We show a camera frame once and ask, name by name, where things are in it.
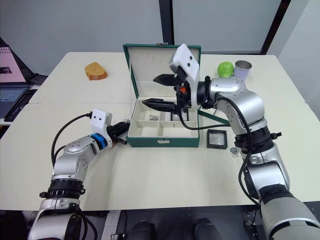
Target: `small metal part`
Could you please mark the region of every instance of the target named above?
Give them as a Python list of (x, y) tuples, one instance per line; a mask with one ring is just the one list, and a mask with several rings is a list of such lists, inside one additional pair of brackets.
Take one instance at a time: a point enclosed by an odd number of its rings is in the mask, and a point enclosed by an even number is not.
[(161, 43), (157, 43), (157, 46), (168, 46), (167, 42), (161, 42)]
[(158, 144), (169, 144), (170, 140), (169, 139), (159, 139), (157, 140)]
[(238, 157), (238, 154), (240, 153), (241, 149), (238, 147), (232, 147), (230, 148), (230, 152), (232, 153), (232, 157), (236, 158)]
[(112, 234), (111, 237), (110, 237), (110, 240), (124, 240), (126, 239), (126, 234), (123, 233), (123, 234)]

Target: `gray wall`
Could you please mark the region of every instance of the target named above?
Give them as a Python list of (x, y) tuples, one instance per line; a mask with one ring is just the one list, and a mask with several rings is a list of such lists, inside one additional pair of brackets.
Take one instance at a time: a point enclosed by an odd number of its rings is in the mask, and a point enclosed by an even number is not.
[(283, 50), (278, 55), (282, 66), (318, 119), (320, 119), (319, 13), (320, 1), (309, 0)]
[(158, 0), (0, 0), (0, 36), (40, 74), (68, 52), (163, 42)]
[(260, 53), (281, 0), (174, 0), (176, 44), (209, 53)]
[(309, 0), (291, 0), (267, 54), (279, 57)]

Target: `open box lid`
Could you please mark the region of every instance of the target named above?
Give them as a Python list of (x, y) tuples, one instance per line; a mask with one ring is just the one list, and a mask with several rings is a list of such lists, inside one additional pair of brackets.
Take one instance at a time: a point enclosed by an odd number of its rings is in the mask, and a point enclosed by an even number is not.
[[(163, 86), (153, 82), (153, 79), (161, 74), (174, 74), (169, 68), (169, 61), (178, 47), (179, 45), (166, 44), (123, 45), (136, 98), (176, 96), (173, 86)], [(188, 48), (200, 64), (201, 46), (188, 45)]]

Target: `black pedal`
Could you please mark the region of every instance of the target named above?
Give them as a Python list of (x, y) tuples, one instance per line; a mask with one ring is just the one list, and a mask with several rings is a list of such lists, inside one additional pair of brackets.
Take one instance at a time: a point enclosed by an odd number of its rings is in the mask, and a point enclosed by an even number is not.
[(145, 220), (136, 223), (126, 240), (156, 240), (155, 225)]
[(4, 121), (5, 122), (13, 122), (16, 116), (20, 113), (20, 111), (27, 105), (35, 94), (37, 90), (27, 90), (24, 95), (20, 98), (20, 100), (11, 108), (11, 110), (6, 114)]

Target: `laptop screen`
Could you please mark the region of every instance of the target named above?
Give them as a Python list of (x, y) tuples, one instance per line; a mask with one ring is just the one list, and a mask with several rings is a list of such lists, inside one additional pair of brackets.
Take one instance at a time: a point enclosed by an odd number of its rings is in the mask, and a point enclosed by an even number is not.
[(25, 83), (9, 47), (0, 47), (0, 83)]

